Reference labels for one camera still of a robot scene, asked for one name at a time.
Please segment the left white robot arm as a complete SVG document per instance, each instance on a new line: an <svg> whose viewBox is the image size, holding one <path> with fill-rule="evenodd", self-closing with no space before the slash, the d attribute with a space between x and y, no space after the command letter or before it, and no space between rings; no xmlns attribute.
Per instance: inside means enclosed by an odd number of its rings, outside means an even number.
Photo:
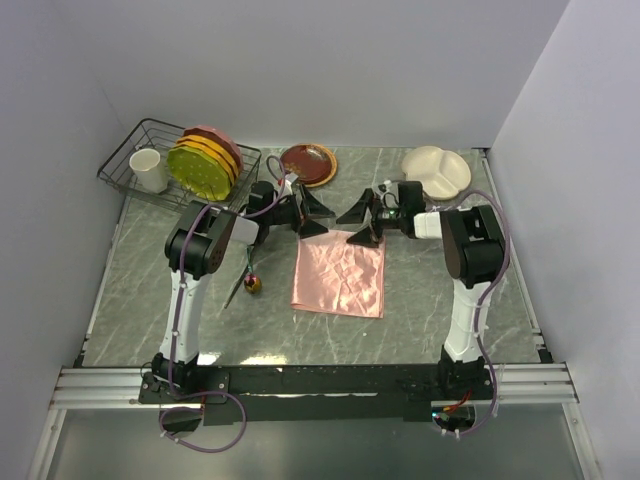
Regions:
<svg viewBox="0 0 640 480"><path fill-rule="evenodd" d="M151 361L154 379L177 402L190 400L204 387L197 377L199 326L205 293L230 243L252 255L273 226L288 226L301 239L322 235L320 219L335 212L303 185L289 181L276 189L268 181L250 187L240 210L193 200L182 213L164 246L171 273L171 302L159 352Z"/></svg>

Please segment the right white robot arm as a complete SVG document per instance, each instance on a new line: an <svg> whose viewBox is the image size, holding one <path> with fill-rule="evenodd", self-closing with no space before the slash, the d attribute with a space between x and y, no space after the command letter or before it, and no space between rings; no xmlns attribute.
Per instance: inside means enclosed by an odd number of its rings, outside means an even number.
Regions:
<svg viewBox="0 0 640 480"><path fill-rule="evenodd" d="M396 204L371 188L341 215L339 224L360 224L352 245L376 248L387 230L411 239L442 241L447 271L453 280L451 323L440 360L436 387L452 399L480 394L493 386L484 332L491 296L509 264L509 244L491 205L458 206L429 211L419 181L401 181Z"/></svg>

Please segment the pink satin napkin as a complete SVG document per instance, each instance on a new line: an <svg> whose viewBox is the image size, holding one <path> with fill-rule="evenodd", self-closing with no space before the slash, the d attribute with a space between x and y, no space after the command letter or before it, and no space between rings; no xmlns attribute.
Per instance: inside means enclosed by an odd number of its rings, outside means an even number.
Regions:
<svg viewBox="0 0 640 480"><path fill-rule="evenodd" d="M386 245L351 245L349 232L301 239L291 306L296 310L363 318L384 314Z"/></svg>

